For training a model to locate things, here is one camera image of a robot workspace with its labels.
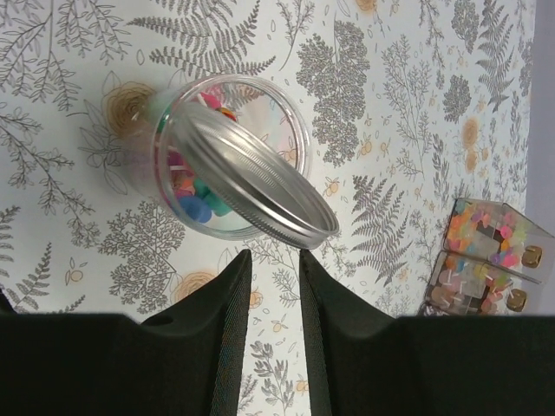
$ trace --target botanical wallpaper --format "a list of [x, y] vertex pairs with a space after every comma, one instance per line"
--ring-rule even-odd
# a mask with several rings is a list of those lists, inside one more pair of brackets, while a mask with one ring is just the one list
[[317, 257], [377, 308], [414, 314], [454, 198], [524, 210], [534, 12], [534, 0], [1, 2], [4, 293], [21, 313], [142, 321], [249, 248], [239, 414], [309, 415], [297, 251], [201, 236], [144, 199], [121, 170], [122, 120], [204, 75], [275, 82], [310, 125], [310, 181], [341, 223]]

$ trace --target fern print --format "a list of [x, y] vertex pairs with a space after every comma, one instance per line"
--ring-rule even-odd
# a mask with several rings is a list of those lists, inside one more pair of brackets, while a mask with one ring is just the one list
[[75, 72], [66, 68], [64, 53], [85, 58], [101, 50], [100, 60], [108, 65], [127, 54], [128, 32], [119, 28], [121, 18], [112, 14], [113, 5], [99, 0], [16, 0], [10, 16], [6, 4], [0, 27], [0, 89], [8, 88], [33, 102], [51, 96], [60, 111], [76, 101], [81, 87], [71, 81]]
[[[382, 52], [387, 81], [383, 84], [389, 105], [399, 113], [397, 132], [408, 147], [403, 147], [397, 167], [410, 179], [418, 175], [424, 178], [424, 156], [432, 141], [429, 131], [428, 112], [424, 109], [425, 94], [429, 88], [430, 67], [420, 60], [418, 65], [409, 67], [410, 45], [405, 35]], [[416, 159], [411, 148], [416, 148]]]
[[212, 74], [259, 75], [276, 56], [262, 62], [244, 62], [247, 48], [254, 45], [260, 0], [242, 23], [231, 26], [236, 0], [157, 0], [162, 8], [179, 17], [137, 17], [128, 25], [150, 29], [180, 47], [164, 46], [150, 53], [150, 60], [176, 67], [195, 79]]
[[246, 240], [245, 248], [251, 251], [253, 262], [277, 266], [271, 278], [280, 292], [279, 300], [286, 308], [294, 306], [301, 299], [298, 295], [298, 260], [295, 250], [269, 236]]
[[320, 35], [300, 46], [297, 82], [314, 95], [313, 135], [328, 148], [323, 161], [339, 167], [355, 157], [359, 145], [355, 121], [364, 116], [364, 74], [370, 68], [364, 33], [351, 22], [334, 21], [333, 46]]
[[[6, 108], [0, 102], [0, 110]], [[40, 151], [36, 148], [35, 137], [42, 131], [42, 125], [24, 113], [20, 107], [13, 112], [0, 111], [0, 140], [10, 153], [10, 161], [16, 165], [16, 171], [8, 180], [9, 185], [25, 189], [35, 185], [35, 178], [40, 175], [38, 184], [43, 188], [38, 205], [45, 215], [56, 215], [62, 208], [70, 216], [67, 222], [71, 230], [71, 242], [77, 247], [90, 248], [98, 244], [100, 231], [95, 222], [86, 222], [84, 217], [95, 210], [81, 193], [73, 188], [63, 186], [56, 173], [62, 169], [71, 169], [74, 161], [60, 154], [57, 148]]]
[[279, 403], [285, 416], [287, 409], [293, 406], [295, 399], [293, 380], [289, 380], [288, 377], [289, 362], [275, 360], [274, 364], [274, 350], [271, 344], [256, 341], [251, 344], [251, 348], [251, 355], [256, 359], [254, 372], [258, 377], [264, 379], [261, 390], [266, 396], [266, 403], [273, 406]]
[[312, 17], [314, 16], [314, 3], [311, 1], [306, 1], [303, 4], [303, 0], [293, 0], [293, 12], [289, 10], [289, 4], [285, 4], [281, 0], [277, 0], [277, 6], [279, 7], [279, 15], [285, 20], [285, 39], [289, 43], [289, 53], [285, 58], [284, 64], [279, 69], [280, 71], [285, 68], [285, 65], [291, 57], [291, 52], [295, 47], [295, 40], [297, 39], [298, 32], [303, 35], [308, 30], [306, 23], [312, 23]]
[[45, 282], [50, 277], [50, 259], [52, 257], [52, 243], [46, 245], [46, 250], [41, 261], [35, 268], [35, 274], [28, 274], [28, 278], [16, 283], [17, 290], [2, 288], [6, 296], [11, 300], [11, 307], [19, 314], [29, 313], [29, 308], [38, 310], [38, 296], [46, 296], [48, 293], [43, 289], [48, 288], [50, 283]]
[[405, 192], [396, 192], [395, 185], [386, 190], [386, 182], [387, 179], [383, 179], [376, 184], [375, 178], [353, 176], [356, 191], [353, 213], [360, 212], [353, 224], [360, 225], [352, 237], [363, 236], [366, 240], [351, 249], [368, 253], [356, 265], [375, 269], [378, 272], [375, 281], [383, 279], [384, 286], [407, 264], [403, 257], [412, 244], [404, 243], [408, 216], [399, 218]]
[[[0, 250], [14, 250], [14, 247], [10, 243], [6, 243], [5, 240], [11, 239], [11, 235], [8, 234], [6, 231], [11, 230], [11, 223], [15, 218], [16, 214], [19, 212], [20, 208], [18, 206], [12, 206], [11, 208], [6, 208], [3, 211], [0, 211]], [[12, 256], [7, 254], [0, 254], [0, 262], [11, 262], [13, 263], [14, 259]], [[10, 274], [6, 269], [0, 268], [0, 276], [3, 277], [10, 277]]]
[[484, 52], [487, 58], [476, 62], [486, 71], [480, 75], [478, 81], [489, 91], [491, 98], [487, 105], [493, 104], [494, 113], [499, 110], [501, 103], [509, 98], [505, 91], [513, 82], [513, 78], [507, 79], [507, 76], [511, 69], [514, 48], [509, 56], [506, 56], [513, 25], [507, 27], [509, 15], [503, 15], [504, 8], [504, 5], [497, 7], [497, 0], [484, 0], [483, 18], [480, 23], [480, 27], [484, 29], [480, 33], [483, 42], [478, 50]]
[[99, 252], [120, 256], [120, 264], [110, 276], [110, 294], [122, 304], [140, 303], [137, 311], [147, 314], [169, 304], [167, 290], [177, 270], [169, 263], [185, 237], [184, 226], [170, 212], [153, 201], [142, 201], [137, 212], [126, 210], [108, 221], [110, 233]]

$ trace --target silver metal lid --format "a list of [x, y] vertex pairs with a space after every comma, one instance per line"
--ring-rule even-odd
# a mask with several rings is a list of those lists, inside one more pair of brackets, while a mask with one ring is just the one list
[[198, 103], [180, 107], [185, 116], [174, 118], [170, 127], [174, 145], [237, 214], [300, 249], [315, 249], [339, 232], [322, 196], [262, 140]]

